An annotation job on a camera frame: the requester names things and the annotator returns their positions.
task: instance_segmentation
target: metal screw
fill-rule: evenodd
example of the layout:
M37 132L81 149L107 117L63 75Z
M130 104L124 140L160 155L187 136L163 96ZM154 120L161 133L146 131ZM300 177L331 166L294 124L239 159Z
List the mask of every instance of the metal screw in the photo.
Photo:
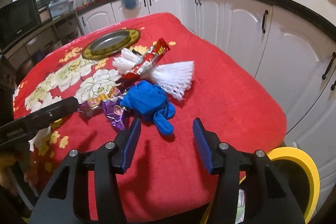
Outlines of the metal screw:
M256 155L257 155L258 157L262 158L263 156L265 156L265 152L262 151L262 150L257 150Z
M114 143L114 142L108 142L108 143L105 145L105 147L106 147L107 149L112 149L113 147L115 147L115 143Z
M227 143L220 143L219 144L219 148L220 149L223 149L223 150L226 150L229 148L229 145Z
M73 150L71 150L70 152L69 152L69 156L70 157L74 157L74 156L76 156L78 154L78 151L76 150L76 149L73 149Z

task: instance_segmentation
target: candy wrapper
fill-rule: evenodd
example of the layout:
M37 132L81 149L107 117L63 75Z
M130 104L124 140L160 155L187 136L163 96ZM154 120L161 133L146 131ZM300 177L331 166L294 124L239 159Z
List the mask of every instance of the candy wrapper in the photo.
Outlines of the candy wrapper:
M108 94L100 94L96 98L89 98L87 101L79 104L77 112L82 116L91 118L98 114L100 111L100 102L107 100L110 97L120 95L120 91L117 87L112 87Z
M100 102L100 108L116 131L128 128L128 110L120 105L123 98L123 95L112 96Z
M140 79L141 75L149 72L155 64L169 51L170 48L163 38L151 46L142 56L140 62L134 65L130 71L126 72L116 83L121 84L119 89L125 90Z

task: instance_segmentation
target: red tablecloth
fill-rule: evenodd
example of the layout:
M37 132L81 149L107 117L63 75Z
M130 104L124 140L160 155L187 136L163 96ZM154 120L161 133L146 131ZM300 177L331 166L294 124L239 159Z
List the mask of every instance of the red tablecloth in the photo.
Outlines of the red tablecloth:
M192 132L194 118L200 117L207 130L216 132L221 141L241 151L262 149L269 152L281 144L286 118L278 104L229 56L190 33L171 14L127 20L80 37L51 53L23 80L24 85L15 99L15 117L29 113L24 106L25 98L49 73L78 58L80 53L73 51L75 47L84 48L97 37L123 27L141 31L137 45L150 46L160 37L176 42L160 64L188 60L195 64L192 87L184 100L172 100L176 114L169 121L174 126L174 136L162 137L154 125L142 124L132 165L125 175L117 176L128 221L161 219L197 208L213 198L217 177L207 174L198 156ZM71 51L73 57L64 61L64 56ZM112 58L103 68L112 68ZM95 71L93 65L91 73L84 78ZM53 89L51 94L61 95L63 99L73 96L81 81L62 93L58 88ZM40 156L41 188L70 150L94 150L116 135L104 114L83 120L75 113L63 119L56 130L60 135L57 143L51 143L44 156ZM60 148L60 140L65 136L68 136L68 143L64 140L66 146ZM92 174L89 184L90 215L96 219Z

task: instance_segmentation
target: black microwave door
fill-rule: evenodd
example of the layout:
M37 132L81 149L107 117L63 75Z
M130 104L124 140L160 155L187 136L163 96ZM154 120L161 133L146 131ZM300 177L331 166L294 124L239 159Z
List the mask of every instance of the black microwave door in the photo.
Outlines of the black microwave door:
M0 9L0 48L3 52L16 39L39 25L34 0L17 0Z

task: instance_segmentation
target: white cabinet door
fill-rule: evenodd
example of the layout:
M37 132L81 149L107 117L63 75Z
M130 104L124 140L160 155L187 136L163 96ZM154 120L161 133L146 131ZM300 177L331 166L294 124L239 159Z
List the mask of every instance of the white cabinet door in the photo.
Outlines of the white cabinet door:
M171 13L182 21L181 0L148 0L149 13Z
M325 73L336 43L315 26L279 7L255 79L278 102L287 132L310 110L328 83Z
M197 2L200 10L197 35L213 45L221 45L225 0L197 0Z
M182 0L183 25L192 33L198 34L199 13L198 0Z
M272 10L256 0L225 0L224 36L217 46L253 77L265 49Z
M126 19L149 15L147 0L138 0L138 5L134 10L127 10L126 8L123 8L121 0L112 2L112 8L117 23Z
M336 182L336 90L331 90L335 81L336 71L313 107L285 137L287 146L297 146L308 153L319 170L317 209L321 208Z
M79 21L85 34L116 23L110 3L79 16Z

